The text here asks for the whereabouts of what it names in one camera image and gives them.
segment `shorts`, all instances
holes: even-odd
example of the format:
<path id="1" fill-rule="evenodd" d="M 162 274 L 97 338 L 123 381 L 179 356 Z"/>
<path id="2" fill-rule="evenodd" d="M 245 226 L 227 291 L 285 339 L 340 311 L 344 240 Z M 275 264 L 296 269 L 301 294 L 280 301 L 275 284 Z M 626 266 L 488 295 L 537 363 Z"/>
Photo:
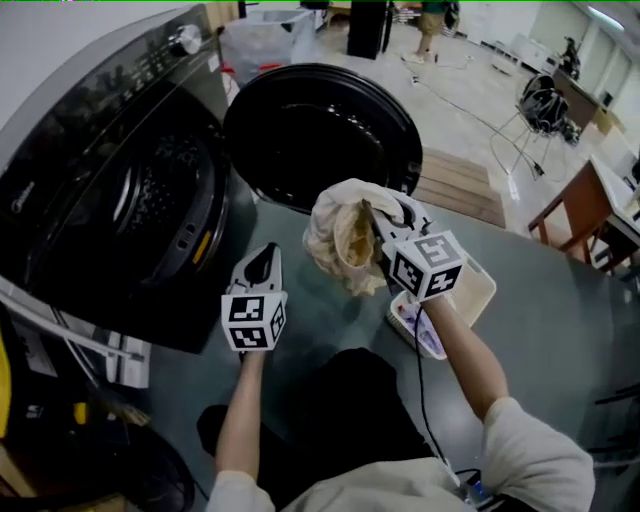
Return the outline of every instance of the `shorts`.
<path id="1" fill-rule="evenodd" d="M 425 36 L 435 36 L 442 29 L 444 23 L 443 14 L 432 14 L 423 12 L 420 15 L 420 21 L 418 22 L 418 28 Z"/>

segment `legs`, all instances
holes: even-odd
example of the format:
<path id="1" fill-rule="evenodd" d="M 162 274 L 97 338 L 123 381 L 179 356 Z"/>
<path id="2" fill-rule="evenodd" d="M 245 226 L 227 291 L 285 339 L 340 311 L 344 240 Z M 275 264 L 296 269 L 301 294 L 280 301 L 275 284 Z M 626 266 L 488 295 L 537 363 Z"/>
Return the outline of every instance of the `legs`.
<path id="1" fill-rule="evenodd" d="M 334 356 L 314 375 L 300 428 L 325 478 L 377 461 L 432 456 L 396 388 L 396 372 L 366 349 Z"/>
<path id="2" fill-rule="evenodd" d="M 204 450 L 216 456 L 216 443 L 227 414 L 226 405 L 205 409 L 198 419 L 198 434 Z M 260 429 L 260 473 L 258 486 L 280 510 L 320 480 L 311 460 L 271 432 Z"/>
<path id="3" fill-rule="evenodd" d="M 424 55 L 429 51 L 429 48 L 431 47 L 432 39 L 433 39 L 432 34 L 423 32 L 422 37 L 420 38 L 420 44 L 418 45 L 418 51 L 416 51 L 416 54 L 422 55 L 424 57 Z"/>
<path id="4" fill-rule="evenodd" d="M 420 38 L 420 44 L 415 53 L 406 53 L 402 55 L 402 59 L 407 62 L 413 62 L 415 64 L 424 63 L 425 58 L 429 55 L 431 48 L 431 41 L 433 36 L 436 35 L 442 29 L 444 23 L 444 14 L 431 14 L 422 13 L 418 27 L 422 32 Z"/>
<path id="5" fill-rule="evenodd" d="M 209 407 L 198 420 L 202 447 L 214 457 L 226 411 Z M 276 509 L 316 482 L 365 464 L 433 456 L 398 395 L 395 370 L 363 348 L 340 352 L 316 371 L 293 427 L 306 451 L 264 425 L 260 431 L 258 485 Z"/>

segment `washing machine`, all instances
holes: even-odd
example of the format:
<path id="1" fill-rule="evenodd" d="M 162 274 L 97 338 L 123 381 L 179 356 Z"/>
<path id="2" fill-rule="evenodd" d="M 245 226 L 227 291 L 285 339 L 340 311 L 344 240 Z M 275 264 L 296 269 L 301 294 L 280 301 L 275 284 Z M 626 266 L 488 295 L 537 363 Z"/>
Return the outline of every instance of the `washing machine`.
<path id="1" fill-rule="evenodd" d="M 203 6 L 108 34 L 0 132 L 0 275 L 79 319 L 199 352 L 256 219 L 358 177 L 412 192 L 422 149 L 372 81 L 266 73 L 227 109 Z"/>

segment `towel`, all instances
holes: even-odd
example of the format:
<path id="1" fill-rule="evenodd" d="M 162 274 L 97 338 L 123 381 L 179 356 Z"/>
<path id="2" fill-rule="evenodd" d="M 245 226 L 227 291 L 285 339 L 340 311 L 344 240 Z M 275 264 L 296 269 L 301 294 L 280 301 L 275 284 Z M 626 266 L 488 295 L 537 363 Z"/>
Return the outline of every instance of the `towel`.
<path id="1" fill-rule="evenodd" d="M 316 264 L 353 295 L 373 295 L 386 283 L 363 201 L 396 222 L 404 220 L 400 203 L 387 189 L 352 178 L 318 196 L 302 238 Z"/>

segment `label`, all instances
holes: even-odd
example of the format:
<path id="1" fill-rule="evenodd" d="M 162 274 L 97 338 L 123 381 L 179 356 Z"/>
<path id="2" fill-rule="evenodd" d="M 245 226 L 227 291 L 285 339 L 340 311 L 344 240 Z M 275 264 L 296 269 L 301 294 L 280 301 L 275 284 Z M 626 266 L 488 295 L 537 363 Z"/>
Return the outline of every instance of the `label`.
<path id="1" fill-rule="evenodd" d="M 220 67 L 220 57 L 218 57 L 217 53 L 214 53 L 209 58 L 209 71 L 213 73 L 216 69 Z"/>
<path id="2" fill-rule="evenodd" d="M 27 364 L 32 372 L 48 375 L 49 377 L 58 377 L 53 363 L 47 354 L 40 336 L 19 323 L 14 324 L 16 334 L 24 345 L 24 352 L 27 356 Z"/>

